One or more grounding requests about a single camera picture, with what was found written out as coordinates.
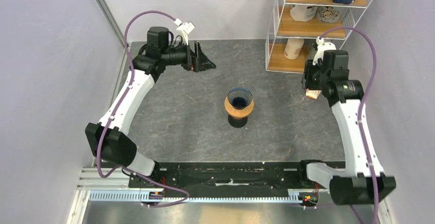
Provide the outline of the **blue coffee filter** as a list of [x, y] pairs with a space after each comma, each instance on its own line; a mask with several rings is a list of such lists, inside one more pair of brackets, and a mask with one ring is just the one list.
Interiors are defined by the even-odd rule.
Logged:
[[247, 108], [253, 101], [252, 93], [245, 87], [234, 87], [228, 94], [229, 103], [237, 110]]

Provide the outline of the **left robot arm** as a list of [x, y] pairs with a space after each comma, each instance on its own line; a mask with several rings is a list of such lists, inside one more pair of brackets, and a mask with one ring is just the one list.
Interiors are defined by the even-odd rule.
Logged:
[[176, 29], [181, 41], [176, 44], [168, 28], [151, 27], [114, 103], [97, 123], [89, 123], [85, 128], [91, 152], [98, 160], [141, 174], [142, 182], [151, 188], [160, 183], [161, 174], [154, 169], [156, 161], [142, 155], [128, 137], [130, 125], [144, 97], [168, 66], [180, 65], [193, 72], [216, 68], [198, 41], [189, 44], [188, 35], [193, 29], [191, 22], [181, 23]]

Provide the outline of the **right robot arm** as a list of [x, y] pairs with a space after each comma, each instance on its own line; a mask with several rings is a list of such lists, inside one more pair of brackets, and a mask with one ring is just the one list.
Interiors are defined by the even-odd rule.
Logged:
[[335, 169], [317, 159], [302, 160], [297, 183], [308, 188], [315, 182], [329, 190], [332, 201], [342, 205], [371, 205], [396, 189], [393, 176], [387, 176], [374, 151], [362, 104], [363, 86], [349, 79], [349, 55], [343, 50], [316, 51], [307, 59], [302, 86], [319, 90], [328, 100], [341, 133], [345, 168]]

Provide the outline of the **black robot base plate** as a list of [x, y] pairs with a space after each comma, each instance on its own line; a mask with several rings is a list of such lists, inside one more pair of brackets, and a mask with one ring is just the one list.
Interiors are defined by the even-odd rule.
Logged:
[[190, 199], [286, 197], [288, 190], [325, 191], [302, 177], [298, 161], [161, 162], [151, 181], [122, 169], [129, 190], [166, 186], [164, 197]]

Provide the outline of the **orange coffee dripper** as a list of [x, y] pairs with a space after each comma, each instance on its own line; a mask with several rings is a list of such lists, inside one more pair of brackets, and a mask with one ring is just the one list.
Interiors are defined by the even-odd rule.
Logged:
[[229, 124], [234, 128], [242, 128], [248, 122], [248, 116], [253, 112], [254, 101], [242, 108], [235, 108], [228, 98], [224, 101], [224, 107], [228, 114], [227, 120]]

